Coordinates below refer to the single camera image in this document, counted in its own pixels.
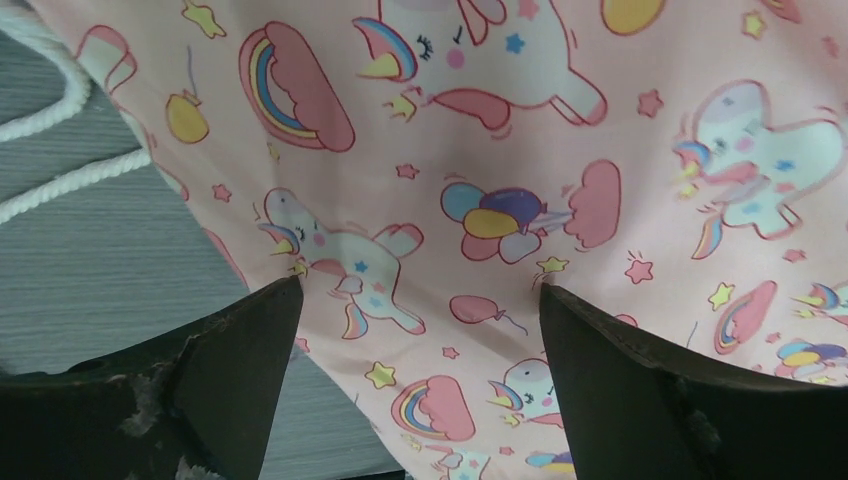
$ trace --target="rainbow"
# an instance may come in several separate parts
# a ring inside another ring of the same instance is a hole
[[[280,110],[271,97],[268,76],[274,60],[274,48],[264,29],[253,32],[242,45],[241,77],[242,82],[245,83],[248,100],[268,125],[276,128],[284,136],[316,139],[317,133],[303,126],[295,117]]]
[[[398,426],[410,433],[431,440],[448,440],[444,432],[439,432],[415,418],[418,403],[430,390],[427,382],[428,380],[420,380],[406,387],[392,403],[392,417]]]
[[[347,315],[347,330],[342,336],[345,340],[357,339],[368,333],[368,322],[365,320],[365,315],[355,303],[349,303],[345,307]]]
[[[698,248],[695,249],[695,253],[692,254],[692,259],[703,260],[712,255],[712,253],[718,248],[719,244],[721,244],[722,237],[721,215],[715,215],[707,219],[707,221],[704,222],[704,229],[701,232],[701,241],[698,243]]]
[[[746,296],[727,307],[727,310],[722,314],[716,326],[716,350],[719,353],[730,353],[739,345],[739,339],[729,334],[728,331],[732,328],[731,324],[733,319],[736,318],[736,314],[747,307],[751,300],[750,296]]]
[[[813,284],[813,293],[810,294],[811,297],[821,299],[821,305],[815,305],[822,310],[830,310],[839,306],[842,303],[839,299],[839,294],[836,293],[832,288],[826,287],[820,283]]]

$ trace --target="blue star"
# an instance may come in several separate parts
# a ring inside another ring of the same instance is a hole
[[[754,202],[754,203],[749,203],[748,205],[745,205],[742,208],[742,212],[747,213],[749,215],[753,215],[753,214],[759,212],[761,209],[762,209],[762,205]]]
[[[791,160],[778,160],[774,168],[780,170],[781,172],[788,172],[790,170],[795,170],[795,162]]]
[[[526,43],[524,42],[524,40],[521,39],[520,36],[518,36],[517,33],[513,33],[512,35],[506,37],[507,52],[512,52],[517,55],[521,53],[521,50],[524,48],[524,45],[526,45]]]

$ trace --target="unicorn print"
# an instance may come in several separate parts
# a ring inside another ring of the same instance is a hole
[[[506,371],[503,382],[489,384],[497,395],[490,402],[513,412],[504,417],[512,426],[534,422],[563,428],[551,370],[544,360],[522,360]]]
[[[389,104],[411,119],[439,104],[490,131],[512,107],[552,106],[575,125],[607,112],[601,92],[572,70],[569,37],[551,0],[379,0],[379,18],[357,18],[372,63],[361,73],[405,89]]]
[[[809,307],[798,311],[802,318],[830,318],[848,327],[848,281],[830,287],[814,283],[808,295],[795,300]]]
[[[760,83],[725,85],[703,102],[693,119],[693,139],[676,146],[684,178],[726,190],[712,200],[692,255],[718,248],[726,227],[751,226],[772,240],[801,226],[790,208],[842,169],[845,135],[827,119],[774,126],[768,94]]]
[[[277,242],[277,254],[295,255],[306,268],[339,277],[331,295],[349,301],[345,307],[348,327],[342,338],[365,335],[369,319],[391,320],[412,335],[424,333],[424,322],[394,300],[400,259],[424,241],[418,227],[390,225],[372,238],[330,230],[285,188],[268,192],[265,214],[270,223],[259,227]]]

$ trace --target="striped gray surface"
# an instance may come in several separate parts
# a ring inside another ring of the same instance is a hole
[[[0,123],[61,97],[44,59],[0,36]],[[43,134],[0,144],[0,199],[137,148],[105,96]],[[0,370],[60,372],[212,313],[246,292],[152,167],[0,226]],[[333,480],[399,467],[306,357],[290,366],[263,480]]]

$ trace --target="pink fabric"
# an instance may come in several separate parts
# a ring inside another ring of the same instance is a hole
[[[416,478],[573,470],[543,282],[846,383],[842,0],[32,3]]]

